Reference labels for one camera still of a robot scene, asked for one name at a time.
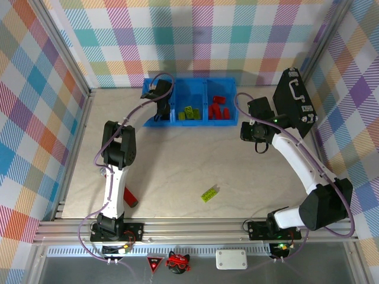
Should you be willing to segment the blue three-compartment bin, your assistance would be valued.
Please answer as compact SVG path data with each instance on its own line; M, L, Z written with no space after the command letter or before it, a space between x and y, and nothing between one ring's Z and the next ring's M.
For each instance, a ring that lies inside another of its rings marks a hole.
M237 125L239 114L234 105L236 82L234 78L177 78L175 79L170 103L170 121L153 118L145 123L146 127L230 127ZM225 96L226 103L219 104L221 112L226 107L230 111L229 120L208 119L208 106L213 103L213 96ZM191 106L199 109L200 120L179 120L178 113Z

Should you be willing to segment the long red block black end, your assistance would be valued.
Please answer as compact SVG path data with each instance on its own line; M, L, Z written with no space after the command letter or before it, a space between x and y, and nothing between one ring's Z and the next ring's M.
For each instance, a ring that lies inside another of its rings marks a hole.
M137 198L129 191L127 187L124 188L123 199L130 208L136 207L139 203Z

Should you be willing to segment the small electronics connector board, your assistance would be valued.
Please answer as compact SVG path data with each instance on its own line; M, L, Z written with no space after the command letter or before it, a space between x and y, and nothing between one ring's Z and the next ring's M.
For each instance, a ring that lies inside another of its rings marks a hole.
M101 253L107 256L118 256L129 253L132 250L132 245L123 246L102 246Z
M290 243L269 243L270 257L273 259L286 258L290 255L292 248L293 245Z

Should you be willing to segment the white rectangular box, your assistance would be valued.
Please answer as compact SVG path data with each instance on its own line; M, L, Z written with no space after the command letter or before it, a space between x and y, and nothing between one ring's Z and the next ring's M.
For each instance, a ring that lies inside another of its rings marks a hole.
M216 251L216 268L219 270L245 270L248 267L243 249L220 249Z

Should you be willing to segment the white slotted metal strip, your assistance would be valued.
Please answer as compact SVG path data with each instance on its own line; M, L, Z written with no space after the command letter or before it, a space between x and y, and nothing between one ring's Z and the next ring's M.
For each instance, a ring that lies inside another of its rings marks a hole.
M147 255L168 255L170 251L176 254L189 254L190 256L213 256L217 250L244 250L248 256L269 256L271 250L269 246L263 244L247 244L245 246L136 246L129 252L122 254L112 254L112 256L147 256ZM79 246L64 247L53 246L49 247L46 256L49 257L89 257L89 254Z

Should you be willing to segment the black cat figure red glasses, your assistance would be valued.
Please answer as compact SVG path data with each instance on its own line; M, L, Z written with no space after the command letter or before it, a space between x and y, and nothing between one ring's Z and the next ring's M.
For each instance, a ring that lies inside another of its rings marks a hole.
M181 255L170 251L168 256L165 266L172 273L180 275L191 270L189 254Z

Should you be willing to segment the red triangle sticker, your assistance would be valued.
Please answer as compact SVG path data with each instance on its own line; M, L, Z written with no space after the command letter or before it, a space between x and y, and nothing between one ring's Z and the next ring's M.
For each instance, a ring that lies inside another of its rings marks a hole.
M147 256L147 262L149 264L152 274L155 273L156 269L159 267L163 259L163 257Z

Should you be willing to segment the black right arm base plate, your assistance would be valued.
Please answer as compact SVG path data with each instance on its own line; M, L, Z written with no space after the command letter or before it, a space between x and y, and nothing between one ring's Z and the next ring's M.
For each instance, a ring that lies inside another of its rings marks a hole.
M253 240L301 240L301 232L296 227L280 229L277 233L271 233L263 221L247 222L249 239Z

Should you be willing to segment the aluminium frame rail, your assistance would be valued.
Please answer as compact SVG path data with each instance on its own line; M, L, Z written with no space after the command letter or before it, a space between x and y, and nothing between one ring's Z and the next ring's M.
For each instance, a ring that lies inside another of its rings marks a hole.
M90 243L91 228L95 220L57 219L40 223L33 240L35 245L69 245ZM358 241L357 233L351 237L336 237L328 230L306 232L306 228L296 229L294 234L286 233L285 237L267 238L261 236L250 240L252 234L248 228L247 218L132 218L126 223L142 223L142 240L136 244L247 244L279 243L294 240L296 244L309 242L354 242Z

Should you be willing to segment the aluminium frame upright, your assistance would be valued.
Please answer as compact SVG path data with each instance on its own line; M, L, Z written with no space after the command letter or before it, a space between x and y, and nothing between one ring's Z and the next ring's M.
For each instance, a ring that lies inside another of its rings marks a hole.
M59 55L62 57L65 65L71 72L75 82L80 90L89 97L91 88L89 87L84 75L82 74L77 62L75 61L68 45L63 39L56 23L54 22L49 10L46 8L43 0L27 0L33 11L36 13L37 18L41 21L42 26L45 28L50 40L54 44Z
M304 82L310 80L316 65L333 40L339 26L350 10L354 0L333 0L323 21L317 30L300 72Z

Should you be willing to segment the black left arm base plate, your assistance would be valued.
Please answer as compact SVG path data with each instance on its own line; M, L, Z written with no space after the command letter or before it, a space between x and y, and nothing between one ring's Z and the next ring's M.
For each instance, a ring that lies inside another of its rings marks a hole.
M142 237L142 223L124 223L123 225L116 225L115 230L105 229L97 223L92 223L90 240L92 242L128 242L141 241Z

